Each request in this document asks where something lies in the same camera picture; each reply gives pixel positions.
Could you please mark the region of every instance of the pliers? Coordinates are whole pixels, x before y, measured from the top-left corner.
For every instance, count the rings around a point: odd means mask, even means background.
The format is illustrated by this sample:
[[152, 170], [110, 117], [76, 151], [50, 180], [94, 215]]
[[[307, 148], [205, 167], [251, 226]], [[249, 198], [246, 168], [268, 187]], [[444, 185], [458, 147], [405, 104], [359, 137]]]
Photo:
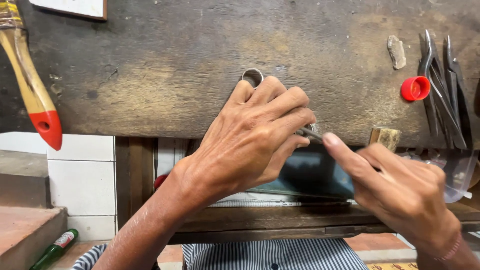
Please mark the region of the pliers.
[[466, 88], [460, 65], [452, 56], [450, 37], [447, 41], [445, 72], [435, 42], [432, 41], [427, 30], [425, 30], [425, 43], [426, 48], [420, 61], [419, 75], [427, 77], [432, 86], [430, 94], [424, 99], [430, 132], [433, 136], [437, 136], [440, 123], [456, 148], [471, 149], [471, 131], [464, 98]]

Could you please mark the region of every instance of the metal ring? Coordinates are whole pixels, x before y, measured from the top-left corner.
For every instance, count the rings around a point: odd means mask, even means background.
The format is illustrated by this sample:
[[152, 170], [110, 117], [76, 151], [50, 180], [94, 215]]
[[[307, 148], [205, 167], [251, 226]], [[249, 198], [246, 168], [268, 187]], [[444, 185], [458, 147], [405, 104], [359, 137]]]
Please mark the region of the metal ring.
[[254, 89], [257, 89], [257, 87], [260, 85], [260, 83], [262, 83], [264, 81], [264, 75], [262, 74], [262, 72], [260, 70], [258, 70], [256, 68], [249, 68], [246, 71], [244, 71], [243, 74], [241, 75], [242, 80], [243, 80], [245, 75], [250, 76], [253, 80], [255, 80], [255, 78], [260, 79], [260, 82], [255, 87], [253, 87]]

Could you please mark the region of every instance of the red brush tip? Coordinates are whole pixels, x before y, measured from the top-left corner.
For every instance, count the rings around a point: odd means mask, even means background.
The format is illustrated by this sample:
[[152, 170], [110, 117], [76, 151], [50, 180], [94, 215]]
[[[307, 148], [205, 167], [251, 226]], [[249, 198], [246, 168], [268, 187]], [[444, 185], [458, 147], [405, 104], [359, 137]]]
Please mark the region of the red brush tip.
[[33, 126], [44, 141], [53, 149], [61, 148], [61, 125], [60, 118], [56, 110], [48, 110], [38, 113], [29, 113]]

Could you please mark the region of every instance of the step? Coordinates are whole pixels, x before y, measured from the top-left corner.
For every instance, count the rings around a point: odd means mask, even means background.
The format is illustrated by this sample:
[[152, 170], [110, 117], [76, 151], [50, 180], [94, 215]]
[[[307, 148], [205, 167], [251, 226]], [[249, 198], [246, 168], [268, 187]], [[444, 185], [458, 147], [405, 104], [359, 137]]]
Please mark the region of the step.
[[66, 208], [0, 206], [0, 269], [28, 270], [66, 230]]
[[47, 155], [0, 150], [0, 206], [52, 208]]

